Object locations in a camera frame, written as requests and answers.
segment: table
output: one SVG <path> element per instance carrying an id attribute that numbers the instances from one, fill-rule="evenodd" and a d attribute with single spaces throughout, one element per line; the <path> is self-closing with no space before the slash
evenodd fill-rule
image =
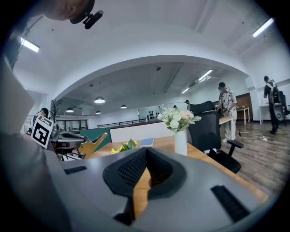
<path id="1" fill-rule="evenodd" d="M 263 119 L 262 119 L 262 108 L 268 108 L 269 105 L 261 105 L 259 106 L 259 110 L 260 110 L 260 125 L 262 125 Z"/>
<path id="2" fill-rule="evenodd" d="M 89 159 L 101 157 L 105 155 L 111 155 L 111 149 L 112 148 L 117 149 L 120 146 L 121 146 L 121 143 L 108 143 L 102 148 L 100 148 L 98 151 L 93 153 Z M 174 136 L 154 139 L 153 147 L 167 150 L 169 152 L 174 152 Z M 216 167 L 221 169 L 223 172 L 233 177 L 240 184 L 244 185 L 261 202 L 265 202 L 268 199 L 268 196 L 264 194 L 262 191 L 260 191 L 259 189 L 257 189 L 256 187 L 254 187 L 253 185 L 251 185 L 250 183 L 248 183 L 241 177 L 237 176 L 230 170 L 226 169 L 225 167 L 220 165 L 218 162 L 214 161 L 212 158 L 208 157 L 203 152 L 201 152 L 200 150 L 198 150 L 197 148 L 195 148 L 189 143 L 187 143 L 187 156 L 215 165 Z M 149 180 L 150 180 L 150 173 L 148 169 L 146 168 L 139 182 L 135 186 L 134 192 L 133 192 L 134 211 L 135 211 L 136 218 L 142 213 L 142 211 L 147 206 L 147 203 L 148 203 L 147 192 L 148 190 L 150 190 L 150 187 L 148 185 Z"/>
<path id="3" fill-rule="evenodd" d="M 234 123 L 234 120 L 232 118 L 232 116 L 226 116 L 226 117 L 223 117 L 223 118 L 220 118 L 219 119 L 219 125 L 225 123 L 225 122 L 228 122 L 228 121 L 231 121 L 231 140 L 234 140 L 234 131 L 232 130 L 232 127 L 233 127 L 233 123 Z"/>
<path id="4" fill-rule="evenodd" d="M 237 111 L 244 111 L 244 124 L 246 124 L 246 110 L 248 110 L 248 121 L 250 121 L 250 110 L 249 110 L 249 107 L 237 110 Z"/>

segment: window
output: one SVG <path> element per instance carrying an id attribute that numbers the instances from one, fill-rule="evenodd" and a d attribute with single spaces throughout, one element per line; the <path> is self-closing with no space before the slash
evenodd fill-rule
<path id="1" fill-rule="evenodd" d="M 87 120 L 61 120 L 57 121 L 60 131 L 87 130 Z"/>

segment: backpack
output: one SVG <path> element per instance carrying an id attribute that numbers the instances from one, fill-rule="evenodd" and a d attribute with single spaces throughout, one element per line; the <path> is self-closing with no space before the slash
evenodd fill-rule
<path id="1" fill-rule="evenodd" d="M 271 93 L 270 93 L 270 101 L 272 104 L 280 103 L 280 97 L 279 97 L 279 91 L 278 87 L 276 86 L 275 82 L 272 82 L 273 86 L 267 83 L 267 86 L 271 88 Z"/>

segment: green panel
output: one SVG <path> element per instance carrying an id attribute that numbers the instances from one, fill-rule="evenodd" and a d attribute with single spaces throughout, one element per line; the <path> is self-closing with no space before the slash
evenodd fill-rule
<path id="1" fill-rule="evenodd" d="M 96 150 L 99 150 L 101 147 L 105 146 L 107 143 L 111 143 L 112 142 L 109 128 L 81 130 L 80 134 L 81 134 L 81 136 L 87 136 L 90 140 L 95 140 L 99 135 L 101 135 L 101 134 L 103 134 L 105 132 L 107 132 L 108 135 L 104 139 L 104 141 L 97 147 Z"/>

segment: wood plank floor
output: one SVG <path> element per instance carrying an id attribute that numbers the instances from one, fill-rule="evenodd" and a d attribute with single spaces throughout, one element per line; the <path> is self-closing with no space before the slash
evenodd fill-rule
<path id="1" fill-rule="evenodd" d="M 243 143 L 242 149 L 235 148 L 233 157 L 242 168 L 237 173 L 244 180 L 264 193 L 272 196 L 279 193 L 289 178 L 290 173 L 290 123 L 279 125 L 276 135 L 269 133 L 270 122 L 236 122 L 236 140 Z M 221 128 L 224 138 L 224 126 Z M 263 134 L 268 141 L 257 139 Z M 229 152 L 230 144 L 222 143 L 221 150 Z"/>

